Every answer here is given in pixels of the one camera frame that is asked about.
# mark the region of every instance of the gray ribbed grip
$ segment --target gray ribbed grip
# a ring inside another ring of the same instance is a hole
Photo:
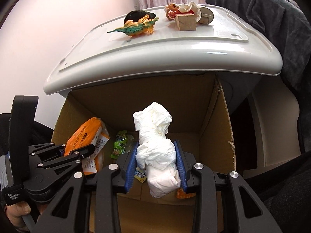
[[[1,190],[7,186],[7,170],[5,167],[5,156],[0,157],[0,186]]]

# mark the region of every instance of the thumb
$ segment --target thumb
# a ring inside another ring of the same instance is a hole
[[[28,215],[31,212],[27,202],[19,202],[11,206],[7,206],[6,214],[11,223],[17,227],[22,228],[25,226],[25,223],[21,216]]]

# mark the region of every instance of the green snack package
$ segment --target green snack package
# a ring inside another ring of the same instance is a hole
[[[125,152],[125,146],[128,138],[126,137],[126,130],[117,133],[116,141],[114,142],[114,150],[111,153],[111,158],[117,159],[119,155]]]

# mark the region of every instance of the fingernail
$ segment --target fingernail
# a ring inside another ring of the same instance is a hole
[[[31,208],[29,207],[28,203],[24,203],[23,204],[23,210],[25,213],[30,213],[31,212]]]

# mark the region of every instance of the blue gripper pad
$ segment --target blue gripper pad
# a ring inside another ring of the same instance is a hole
[[[185,167],[183,165],[183,161],[181,159],[180,150],[177,144],[177,141],[174,141],[175,151],[176,151],[176,166],[177,170],[179,172],[179,178],[180,178],[180,187],[183,189],[184,192],[187,191],[187,174]]]
[[[135,175],[135,170],[136,170],[136,166],[137,166],[137,162],[136,162],[136,152],[137,152],[137,147],[138,147],[138,142],[135,143],[133,145],[133,149],[130,152],[130,161],[126,170],[126,174],[125,174],[125,185],[124,188],[126,190],[126,192],[128,192],[131,187],[133,186],[133,181],[134,181],[134,175]]]

